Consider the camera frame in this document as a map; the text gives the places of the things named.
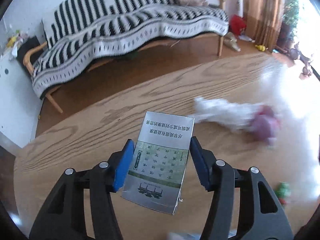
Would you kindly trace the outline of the silver green cigarette box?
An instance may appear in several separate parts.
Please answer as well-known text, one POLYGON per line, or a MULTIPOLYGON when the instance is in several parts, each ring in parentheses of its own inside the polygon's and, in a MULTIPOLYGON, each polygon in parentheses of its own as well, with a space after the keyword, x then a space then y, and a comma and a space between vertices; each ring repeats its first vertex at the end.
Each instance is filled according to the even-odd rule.
POLYGON ((147 111, 121 196, 158 212, 176 212, 194 119, 147 111))

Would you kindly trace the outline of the beige slippers on floor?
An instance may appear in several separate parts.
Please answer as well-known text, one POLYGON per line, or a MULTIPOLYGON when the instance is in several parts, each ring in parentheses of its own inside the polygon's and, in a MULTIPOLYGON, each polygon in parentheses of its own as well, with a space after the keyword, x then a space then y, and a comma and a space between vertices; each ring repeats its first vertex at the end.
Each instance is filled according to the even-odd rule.
POLYGON ((228 47, 233 49, 236 52, 240 52, 241 49, 237 44, 237 38, 234 36, 234 34, 232 32, 228 32, 225 36, 224 36, 224 44, 228 47))

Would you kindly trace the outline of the purple pink plush toy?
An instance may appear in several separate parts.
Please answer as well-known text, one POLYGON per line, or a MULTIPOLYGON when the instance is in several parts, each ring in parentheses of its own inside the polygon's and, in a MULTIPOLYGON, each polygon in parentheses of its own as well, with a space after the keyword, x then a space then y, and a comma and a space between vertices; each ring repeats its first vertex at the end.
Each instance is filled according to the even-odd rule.
POLYGON ((249 127, 256 140, 273 146, 280 124, 280 115, 271 106, 261 105, 249 127))

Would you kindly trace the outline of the white cabinet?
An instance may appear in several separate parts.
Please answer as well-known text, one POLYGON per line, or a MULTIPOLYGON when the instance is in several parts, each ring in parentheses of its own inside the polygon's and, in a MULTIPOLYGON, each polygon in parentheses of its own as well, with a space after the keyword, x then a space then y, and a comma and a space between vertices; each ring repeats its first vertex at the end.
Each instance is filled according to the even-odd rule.
POLYGON ((43 105, 34 93, 30 74, 11 52, 1 57, 1 135, 23 148, 35 139, 43 105))

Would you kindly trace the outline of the black white striped sofa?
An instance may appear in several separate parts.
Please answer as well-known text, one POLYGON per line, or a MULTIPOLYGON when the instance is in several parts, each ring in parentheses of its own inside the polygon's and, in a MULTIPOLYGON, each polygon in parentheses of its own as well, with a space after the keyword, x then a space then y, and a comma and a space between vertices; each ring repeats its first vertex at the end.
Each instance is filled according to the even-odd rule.
POLYGON ((227 34, 222 5, 178 0, 64 0, 42 18, 39 58, 26 63, 38 98, 78 77, 96 59, 131 53, 158 38, 181 40, 227 34))

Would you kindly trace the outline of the black speaker box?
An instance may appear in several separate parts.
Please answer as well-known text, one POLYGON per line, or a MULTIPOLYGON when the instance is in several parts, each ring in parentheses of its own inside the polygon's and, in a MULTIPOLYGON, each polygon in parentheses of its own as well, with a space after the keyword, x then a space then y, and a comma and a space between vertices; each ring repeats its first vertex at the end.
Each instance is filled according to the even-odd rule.
MULTIPOLYGON (((40 46, 39 40, 37 39, 36 36, 29 37, 18 49, 17 51, 17 61, 23 65, 23 58, 26 55, 26 53, 33 49, 40 46)), ((30 57, 30 62, 31 64, 34 64, 37 59, 41 56, 41 54, 44 52, 43 49, 35 52, 34 54, 31 55, 30 57)))

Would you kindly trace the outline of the brown curtain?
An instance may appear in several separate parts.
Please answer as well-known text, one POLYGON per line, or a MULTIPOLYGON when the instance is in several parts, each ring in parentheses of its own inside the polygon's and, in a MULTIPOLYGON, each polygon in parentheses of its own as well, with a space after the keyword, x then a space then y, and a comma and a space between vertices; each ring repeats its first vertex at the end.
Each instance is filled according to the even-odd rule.
POLYGON ((285 0, 244 0, 245 35, 272 51, 279 37, 285 0))

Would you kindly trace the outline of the potted green plant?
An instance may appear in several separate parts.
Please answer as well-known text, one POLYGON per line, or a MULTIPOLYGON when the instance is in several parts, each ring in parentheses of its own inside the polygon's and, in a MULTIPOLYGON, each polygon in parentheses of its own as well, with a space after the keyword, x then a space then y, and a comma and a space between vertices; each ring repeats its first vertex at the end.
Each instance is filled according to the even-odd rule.
POLYGON ((299 19, 299 0, 285 0, 283 21, 277 40, 281 50, 289 49, 296 36, 299 19))

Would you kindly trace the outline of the yellow green snack wrapper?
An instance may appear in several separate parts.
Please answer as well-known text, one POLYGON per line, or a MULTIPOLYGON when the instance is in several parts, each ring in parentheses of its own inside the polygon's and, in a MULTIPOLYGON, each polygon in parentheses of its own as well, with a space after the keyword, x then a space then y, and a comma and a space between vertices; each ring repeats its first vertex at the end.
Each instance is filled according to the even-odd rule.
POLYGON ((279 184, 274 188, 276 197, 278 198, 282 206, 288 204, 289 197, 291 196, 290 185, 287 182, 279 182, 279 184))

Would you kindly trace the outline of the red bag on floor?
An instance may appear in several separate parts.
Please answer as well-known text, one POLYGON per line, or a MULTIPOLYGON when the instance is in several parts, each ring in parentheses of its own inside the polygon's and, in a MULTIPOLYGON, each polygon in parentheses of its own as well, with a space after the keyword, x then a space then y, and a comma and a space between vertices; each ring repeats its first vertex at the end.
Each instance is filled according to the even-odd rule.
POLYGON ((242 35, 245 32, 246 27, 246 22, 238 15, 233 15, 229 20, 229 28, 231 32, 237 36, 242 35))

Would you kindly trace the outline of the yellow toy on floor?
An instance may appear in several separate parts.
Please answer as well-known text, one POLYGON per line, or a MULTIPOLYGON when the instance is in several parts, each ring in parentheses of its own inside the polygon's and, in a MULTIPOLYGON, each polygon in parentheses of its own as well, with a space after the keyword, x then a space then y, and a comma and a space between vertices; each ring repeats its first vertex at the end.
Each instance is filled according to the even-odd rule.
POLYGON ((264 45, 255 45, 255 48, 257 48, 257 50, 265 52, 266 51, 266 47, 264 45))

